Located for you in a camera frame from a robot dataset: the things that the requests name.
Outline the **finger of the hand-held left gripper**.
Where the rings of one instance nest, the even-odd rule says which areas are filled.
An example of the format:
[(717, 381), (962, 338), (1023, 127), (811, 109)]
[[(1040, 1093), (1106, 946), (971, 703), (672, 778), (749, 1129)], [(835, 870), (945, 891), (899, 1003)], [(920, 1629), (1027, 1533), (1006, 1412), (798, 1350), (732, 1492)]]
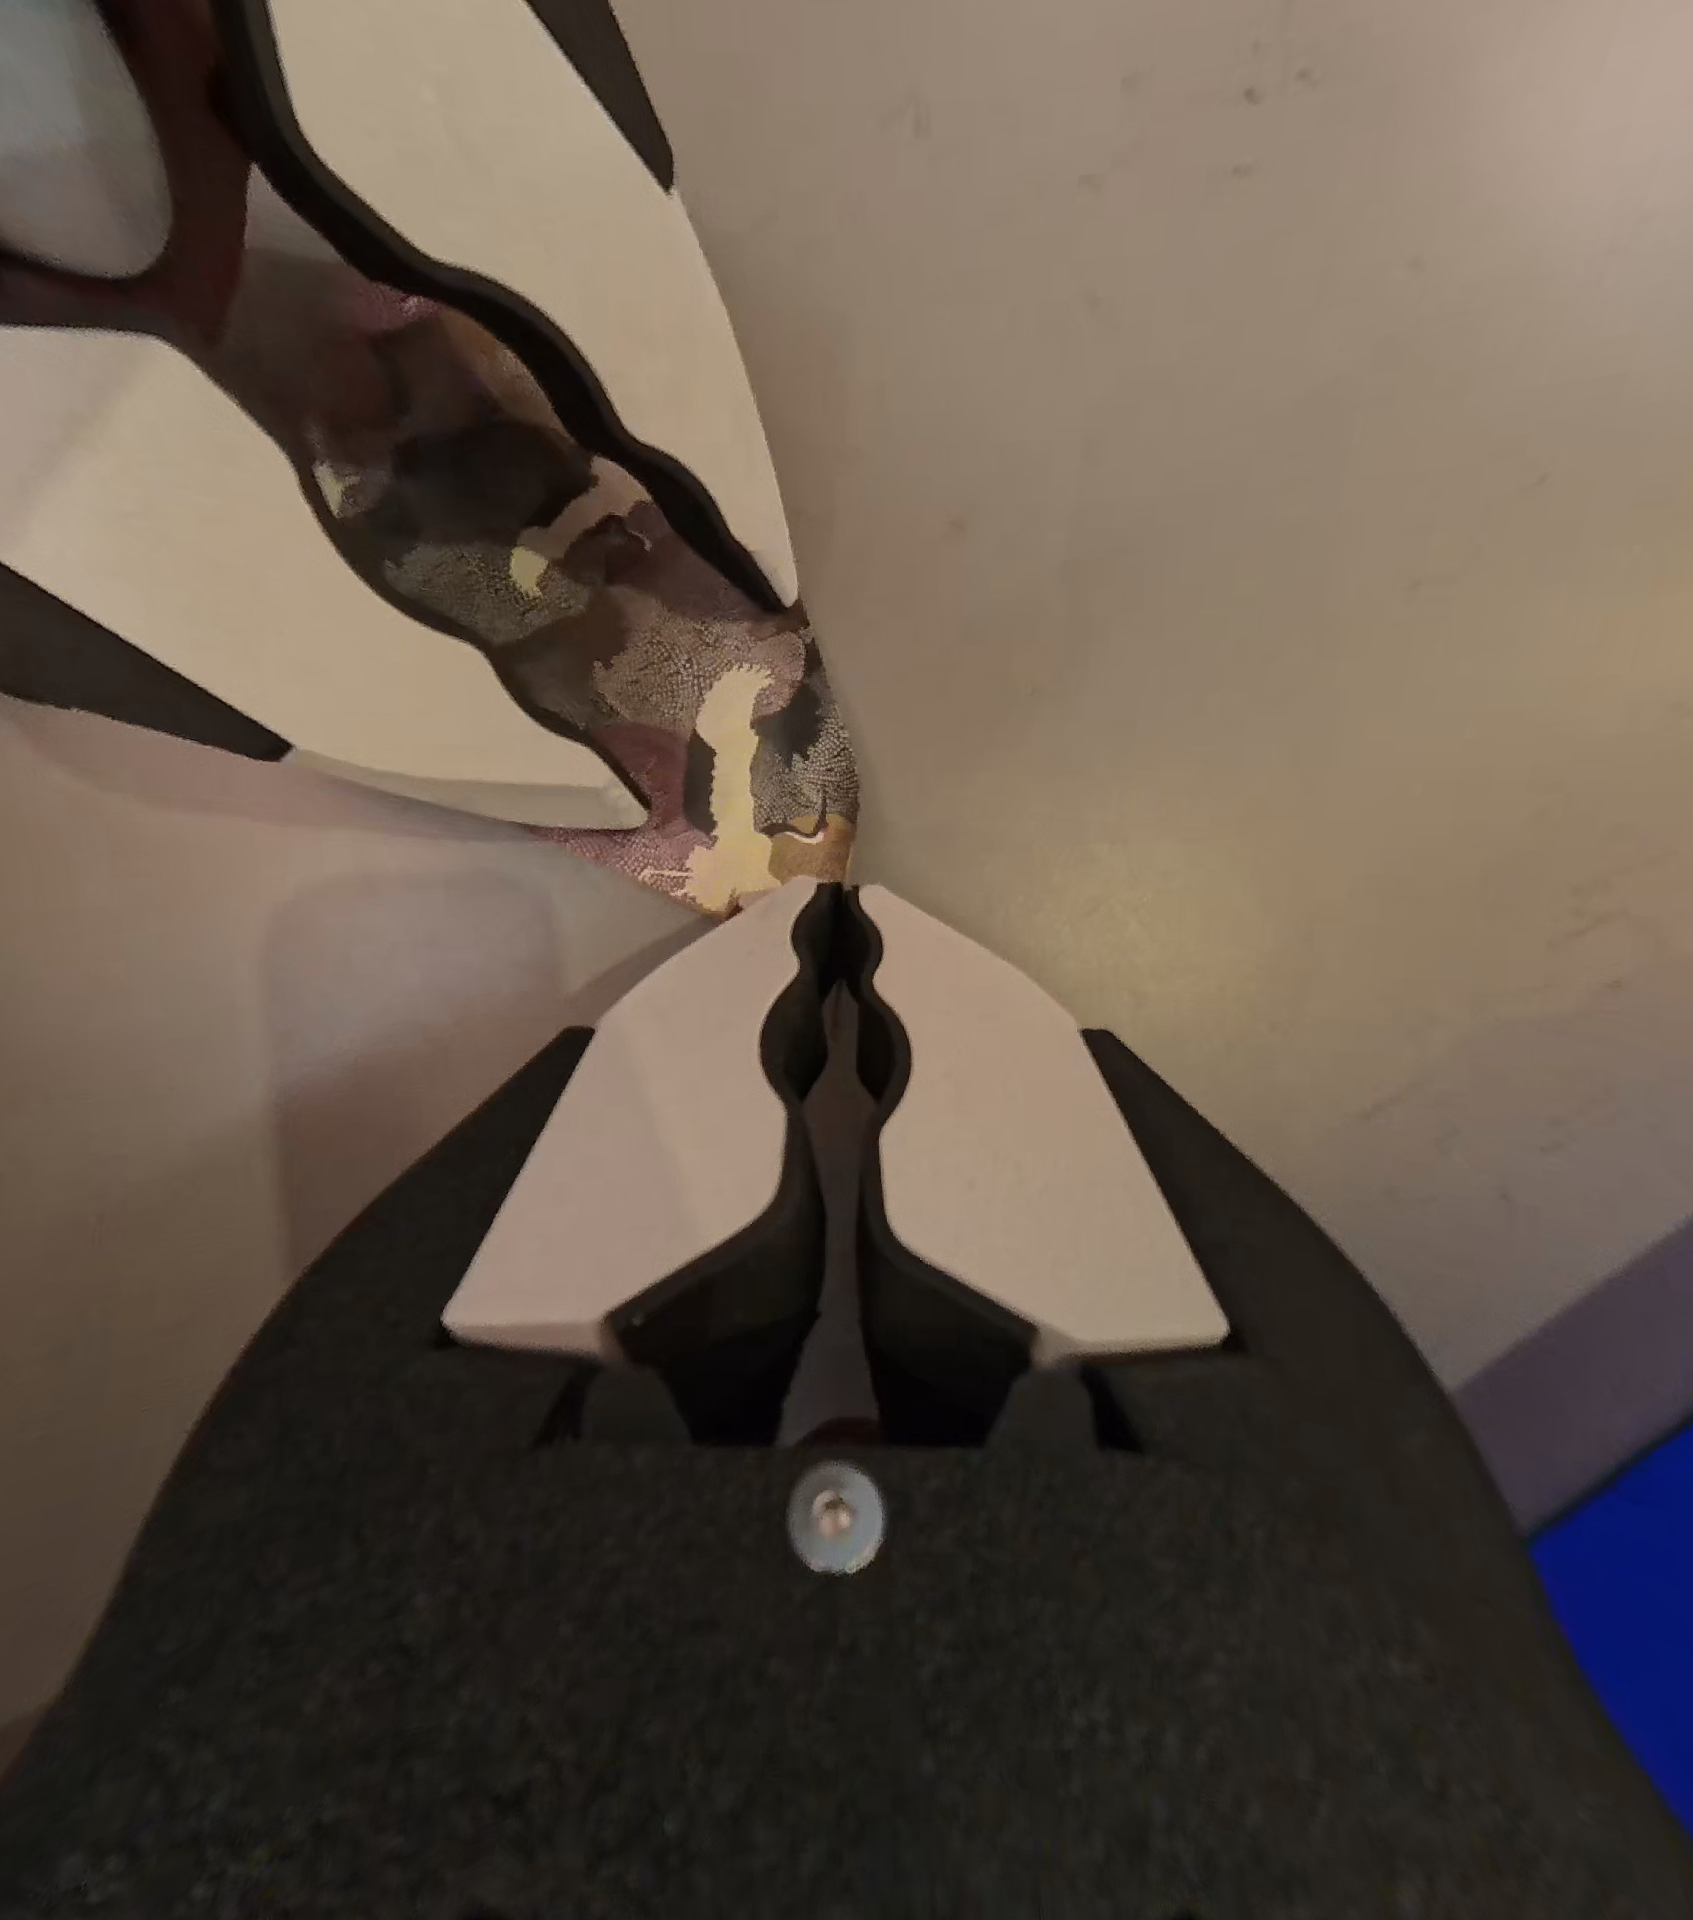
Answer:
[(528, 827), (647, 821), (590, 743), (363, 579), (286, 453), (154, 335), (0, 324), (0, 566), (333, 779)]
[(360, 276), (464, 316), (762, 609), (778, 478), (666, 131), (610, 4), (225, 2), (261, 174)]

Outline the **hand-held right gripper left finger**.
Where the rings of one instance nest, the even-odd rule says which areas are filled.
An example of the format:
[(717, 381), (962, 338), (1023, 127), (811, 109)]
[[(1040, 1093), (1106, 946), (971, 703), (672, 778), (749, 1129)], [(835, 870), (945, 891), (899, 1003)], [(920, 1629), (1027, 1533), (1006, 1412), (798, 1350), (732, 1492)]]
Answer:
[(596, 1020), (447, 1333), (645, 1369), (697, 1439), (775, 1441), (824, 1278), (807, 1098), (841, 908), (839, 884), (793, 879)]

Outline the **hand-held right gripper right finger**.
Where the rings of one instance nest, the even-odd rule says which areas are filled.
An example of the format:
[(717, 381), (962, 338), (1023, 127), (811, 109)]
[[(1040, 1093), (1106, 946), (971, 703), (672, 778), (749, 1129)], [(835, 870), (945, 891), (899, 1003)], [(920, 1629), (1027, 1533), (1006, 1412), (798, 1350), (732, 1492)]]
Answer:
[(846, 960), (885, 1435), (979, 1446), (1027, 1378), (1222, 1350), (1226, 1312), (1073, 1014), (881, 884), (846, 899)]

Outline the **crane patterned origami paper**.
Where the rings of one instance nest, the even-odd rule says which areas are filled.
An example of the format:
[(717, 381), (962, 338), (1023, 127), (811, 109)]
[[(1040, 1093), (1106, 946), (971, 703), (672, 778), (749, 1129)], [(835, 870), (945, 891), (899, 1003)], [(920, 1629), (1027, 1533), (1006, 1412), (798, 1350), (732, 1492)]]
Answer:
[(471, 317), (334, 267), (297, 437), (330, 539), (629, 781), (547, 845), (724, 917), (848, 876), (858, 767), (807, 612), (765, 612)]

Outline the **person's left hand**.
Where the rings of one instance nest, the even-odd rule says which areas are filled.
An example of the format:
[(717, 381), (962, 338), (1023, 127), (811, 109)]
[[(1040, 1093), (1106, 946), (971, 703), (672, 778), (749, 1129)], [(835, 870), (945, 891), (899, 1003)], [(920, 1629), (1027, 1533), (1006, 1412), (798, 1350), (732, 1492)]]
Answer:
[(243, 276), (250, 159), (210, 7), (117, 2), (108, 19), (159, 139), (170, 201), (166, 242), (127, 281), (127, 298), (187, 345), (214, 347)]

